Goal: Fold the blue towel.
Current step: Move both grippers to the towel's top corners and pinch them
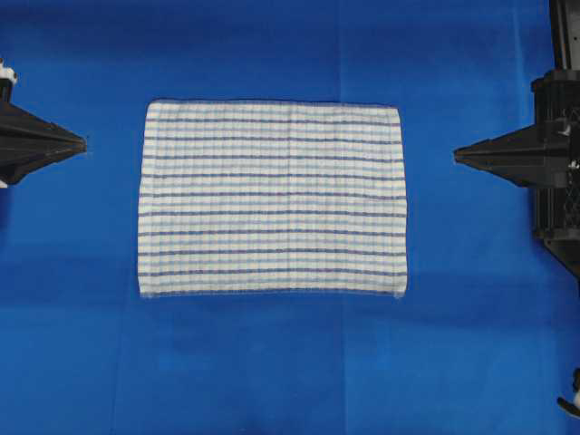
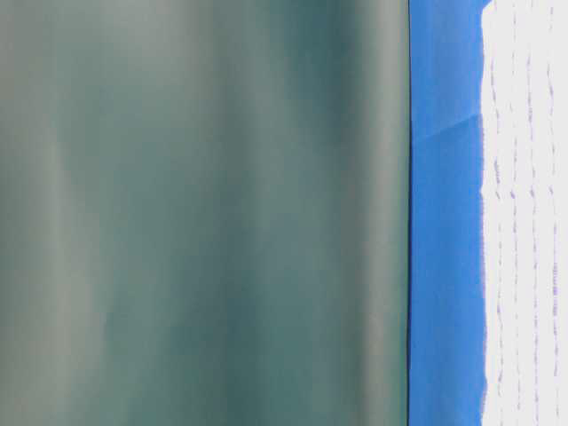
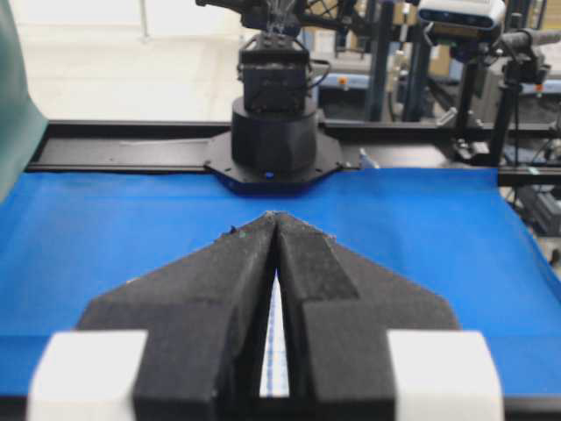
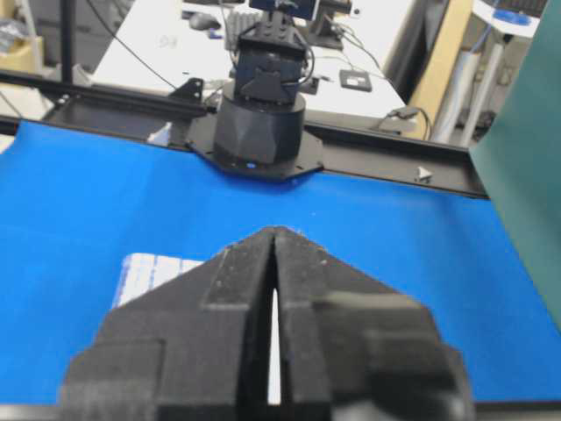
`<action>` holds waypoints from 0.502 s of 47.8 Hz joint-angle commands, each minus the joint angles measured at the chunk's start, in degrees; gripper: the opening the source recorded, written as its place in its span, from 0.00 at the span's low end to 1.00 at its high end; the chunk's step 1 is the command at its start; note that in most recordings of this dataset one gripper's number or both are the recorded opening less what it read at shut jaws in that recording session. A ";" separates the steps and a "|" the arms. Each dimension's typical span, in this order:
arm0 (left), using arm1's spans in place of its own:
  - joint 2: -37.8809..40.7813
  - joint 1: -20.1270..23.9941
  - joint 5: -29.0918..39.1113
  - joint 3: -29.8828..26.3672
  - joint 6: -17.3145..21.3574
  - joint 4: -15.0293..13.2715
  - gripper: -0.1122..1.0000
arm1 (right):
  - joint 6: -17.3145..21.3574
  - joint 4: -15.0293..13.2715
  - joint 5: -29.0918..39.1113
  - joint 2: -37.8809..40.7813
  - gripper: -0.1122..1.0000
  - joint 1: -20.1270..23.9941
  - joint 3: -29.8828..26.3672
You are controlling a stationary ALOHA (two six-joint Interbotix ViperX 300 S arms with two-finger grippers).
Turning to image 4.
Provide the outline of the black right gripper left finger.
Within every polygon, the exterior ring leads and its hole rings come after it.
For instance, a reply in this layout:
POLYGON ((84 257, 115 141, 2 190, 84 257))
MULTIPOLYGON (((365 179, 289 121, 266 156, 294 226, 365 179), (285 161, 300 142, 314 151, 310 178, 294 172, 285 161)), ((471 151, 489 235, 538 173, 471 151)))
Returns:
POLYGON ((60 387, 63 420, 246 420, 267 404, 274 230, 110 311, 60 387))

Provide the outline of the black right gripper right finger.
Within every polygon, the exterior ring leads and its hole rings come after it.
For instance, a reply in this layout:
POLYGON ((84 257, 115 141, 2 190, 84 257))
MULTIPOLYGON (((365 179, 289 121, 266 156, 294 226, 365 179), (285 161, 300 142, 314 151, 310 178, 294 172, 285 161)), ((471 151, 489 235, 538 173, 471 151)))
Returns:
POLYGON ((284 227, 273 231, 292 402, 330 420, 473 420, 461 353, 422 303, 284 227))

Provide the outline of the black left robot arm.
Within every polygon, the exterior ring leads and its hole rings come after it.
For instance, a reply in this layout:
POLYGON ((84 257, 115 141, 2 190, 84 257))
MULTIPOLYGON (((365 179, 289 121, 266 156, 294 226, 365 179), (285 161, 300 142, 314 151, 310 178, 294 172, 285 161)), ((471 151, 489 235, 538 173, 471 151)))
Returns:
POLYGON ((219 89, 214 113, 193 119, 187 146, 224 172, 283 181, 323 168, 323 142, 304 129, 301 86, 316 57, 295 26, 316 17, 317 1, 251 1, 257 21, 238 30, 224 18, 232 43, 233 79, 219 89))

